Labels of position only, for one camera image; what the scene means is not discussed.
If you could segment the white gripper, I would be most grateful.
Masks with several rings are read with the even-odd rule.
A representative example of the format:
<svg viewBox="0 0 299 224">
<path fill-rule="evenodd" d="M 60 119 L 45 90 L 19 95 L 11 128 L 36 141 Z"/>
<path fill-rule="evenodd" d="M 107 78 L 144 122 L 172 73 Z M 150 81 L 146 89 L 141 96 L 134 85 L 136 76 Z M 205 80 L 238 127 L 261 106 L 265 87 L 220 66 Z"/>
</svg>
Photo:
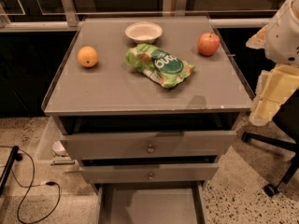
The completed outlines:
<svg viewBox="0 0 299 224">
<path fill-rule="evenodd" d="M 286 0 L 268 26 L 247 42 L 250 49 L 263 49 L 267 59 L 278 63 L 258 78 L 249 121 L 264 126 L 299 89 L 299 0 Z"/>
</svg>

